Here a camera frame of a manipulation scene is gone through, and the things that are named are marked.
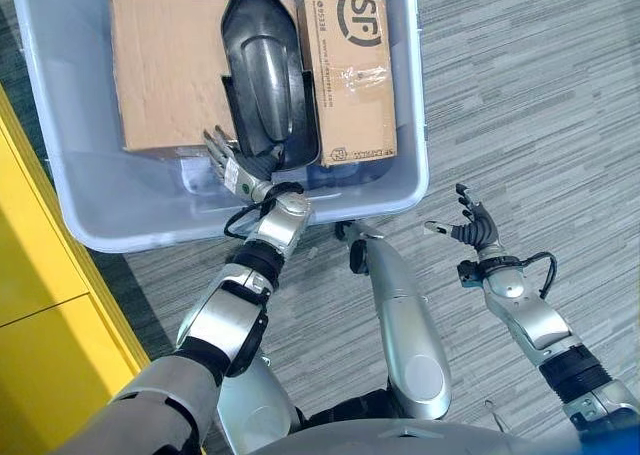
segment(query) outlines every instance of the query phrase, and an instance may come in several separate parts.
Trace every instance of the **yellow cabinet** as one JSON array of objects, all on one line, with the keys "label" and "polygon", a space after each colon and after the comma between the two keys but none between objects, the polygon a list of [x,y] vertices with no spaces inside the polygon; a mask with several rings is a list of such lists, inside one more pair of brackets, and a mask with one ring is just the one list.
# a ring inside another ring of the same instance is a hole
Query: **yellow cabinet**
[{"label": "yellow cabinet", "polygon": [[84,295],[0,328],[0,453],[56,448],[135,375]]},{"label": "yellow cabinet", "polygon": [[149,360],[0,86],[0,453],[45,453]]}]

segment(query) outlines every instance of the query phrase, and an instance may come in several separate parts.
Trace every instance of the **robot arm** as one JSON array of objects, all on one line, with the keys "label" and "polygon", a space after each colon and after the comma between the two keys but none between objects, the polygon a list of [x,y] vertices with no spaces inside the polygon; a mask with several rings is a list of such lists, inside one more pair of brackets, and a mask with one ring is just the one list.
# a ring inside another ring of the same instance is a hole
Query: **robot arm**
[{"label": "robot arm", "polygon": [[176,350],[152,362],[57,453],[199,453],[222,379],[246,370],[260,346],[266,303],[311,205],[251,175],[218,134],[205,138],[225,186],[267,213],[186,317]]},{"label": "robot arm", "polygon": [[[619,380],[612,380],[569,325],[545,301],[555,277],[555,258],[542,253],[520,261],[501,245],[491,215],[464,185],[456,185],[463,214],[470,223],[451,226],[426,222],[425,228],[473,246],[478,262],[463,261],[458,276],[464,287],[484,290],[487,308],[502,320],[525,356],[564,403],[583,434],[624,428],[640,421],[640,404]],[[538,293],[523,268],[543,256],[551,259],[544,288]]]}]

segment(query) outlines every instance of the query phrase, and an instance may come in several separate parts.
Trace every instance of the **black cable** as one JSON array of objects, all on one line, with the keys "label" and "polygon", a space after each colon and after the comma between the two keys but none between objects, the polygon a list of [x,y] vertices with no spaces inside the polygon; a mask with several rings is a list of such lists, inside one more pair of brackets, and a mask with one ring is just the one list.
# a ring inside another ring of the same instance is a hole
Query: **black cable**
[{"label": "black cable", "polygon": [[271,187],[271,190],[267,192],[264,200],[262,200],[261,202],[252,203],[251,205],[247,205],[242,210],[234,214],[231,218],[229,218],[226,225],[224,226],[224,234],[227,237],[246,240],[247,237],[245,235],[240,235],[239,233],[232,232],[230,230],[231,225],[244,218],[248,213],[257,209],[260,209],[260,218],[262,218],[267,213],[269,213],[269,211],[273,208],[273,204],[275,204],[276,199],[283,193],[302,193],[303,191],[304,188],[302,188],[302,185],[297,182],[282,182],[274,185],[273,187]]},{"label": "black cable", "polygon": [[521,262],[521,266],[527,267],[532,263],[535,263],[544,258],[549,259],[549,270],[547,271],[547,278],[544,282],[544,285],[540,289],[540,298],[542,300],[547,298],[547,295],[549,294],[549,290],[551,289],[551,285],[556,279],[556,274],[558,273],[558,261],[556,260],[556,257],[551,252],[538,252],[535,255],[532,255],[531,257]]}]

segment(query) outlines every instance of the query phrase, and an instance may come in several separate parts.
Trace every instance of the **plastic bin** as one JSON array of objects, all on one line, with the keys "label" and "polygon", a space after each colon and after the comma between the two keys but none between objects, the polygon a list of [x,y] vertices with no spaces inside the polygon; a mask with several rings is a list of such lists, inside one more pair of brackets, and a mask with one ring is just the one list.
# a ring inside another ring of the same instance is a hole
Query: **plastic bin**
[{"label": "plastic bin", "polygon": [[[65,223],[86,246],[130,252],[219,236],[241,206],[202,160],[122,150],[109,0],[14,0],[42,133]],[[387,0],[398,156],[309,167],[312,223],[407,210],[425,195],[428,164],[416,0]]]}]

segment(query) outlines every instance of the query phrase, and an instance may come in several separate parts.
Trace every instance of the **floor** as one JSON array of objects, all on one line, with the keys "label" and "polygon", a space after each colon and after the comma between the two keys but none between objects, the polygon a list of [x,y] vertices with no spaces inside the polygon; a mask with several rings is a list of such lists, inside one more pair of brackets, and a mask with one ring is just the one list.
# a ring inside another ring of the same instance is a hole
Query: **floor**
[{"label": "floor", "polygon": [[[464,181],[491,209],[503,243],[559,259],[548,301],[609,372],[640,394],[640,0],[418,0],[423,26],[428,196],[372,219],[432,302],[453,374],[452,422],[530,438],[571,430],[556,396],[455,266],[472,253],[424,235],[460,220]],[[46,165],[11,0],[0,0],[0,81]],[[233,240],[95,260],[152,357]],[[544,267],[532,269],[542,277]],[[270,302],[263,349],[307,414],[382,387],[386,367],[369,281],[348,270],[332,228],[310,228]],[[226,453],[220,435],[213,453]]]}]

